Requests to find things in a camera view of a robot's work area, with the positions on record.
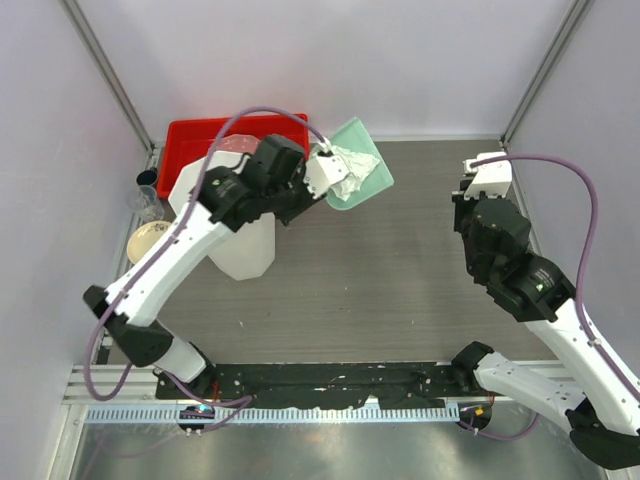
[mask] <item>dark cup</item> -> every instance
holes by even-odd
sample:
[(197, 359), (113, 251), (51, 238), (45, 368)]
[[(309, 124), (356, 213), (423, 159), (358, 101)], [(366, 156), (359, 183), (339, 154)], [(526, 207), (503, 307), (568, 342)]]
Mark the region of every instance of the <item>dark cup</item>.
[(148, 185), (156, 188), (156, 184), (158, 183), (158, 169), (154, 167), (140, 172), (136, 177), (136, 183), (141, 187)]

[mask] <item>wood grain surface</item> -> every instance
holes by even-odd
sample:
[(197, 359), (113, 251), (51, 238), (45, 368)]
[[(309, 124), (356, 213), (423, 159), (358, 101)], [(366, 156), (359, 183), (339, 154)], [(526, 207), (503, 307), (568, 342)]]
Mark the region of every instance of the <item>wood grain surface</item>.
[[(205, 258), (160, 320), (214, 362), (448, 361), (473, 340), (514, 360), (546, 346), (465, 271), (450, 194), (495, 141), (378, 144), (395, 186), (346, 212), (276, 227), (276, 259), (236, 282)], [(112, 352), (110, 363), (123, 363)]]

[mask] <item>red plastic tray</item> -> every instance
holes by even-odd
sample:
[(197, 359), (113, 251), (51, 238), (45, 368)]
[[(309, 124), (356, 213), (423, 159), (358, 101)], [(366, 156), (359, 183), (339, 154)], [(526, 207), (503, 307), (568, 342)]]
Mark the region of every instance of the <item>red plastic tray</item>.
[[(304, 113), (298, 113), (296, 116), (307, 120)], [(207, 154), (211, 142), (227, 120), (229, 119), (179, 120), (169, 125), (157, 187), (160, 198), (169, 196), (185, 165), (189, 165)], [(307, 129), (282, 115), (256, 115), (241, 118), (231, 127), (228, 134), (236, 133), (253, 135), (258, 139), (277, 133), (302, 146), (309, 155)]]

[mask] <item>clear glass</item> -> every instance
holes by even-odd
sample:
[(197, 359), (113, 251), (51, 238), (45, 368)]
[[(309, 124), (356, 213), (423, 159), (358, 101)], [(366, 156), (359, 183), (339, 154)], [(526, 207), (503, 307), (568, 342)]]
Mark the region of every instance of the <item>clear glass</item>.
[(140, 216), (144, 223), (162, 220), (164, 207), (158, 198), (158, 192), (147, 185), (136, 185), (127, 196), (127, 205)]

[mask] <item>beige plate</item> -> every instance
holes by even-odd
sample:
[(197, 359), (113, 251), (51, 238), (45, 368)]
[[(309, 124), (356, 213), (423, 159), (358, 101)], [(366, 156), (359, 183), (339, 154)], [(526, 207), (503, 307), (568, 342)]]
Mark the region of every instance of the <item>beige plate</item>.
[(127, 243), (127, 257), (134, 265), (151, 250), (151, 247), (169, 230), (171, 222), (162, 220), (146, 223), (133, 232)]

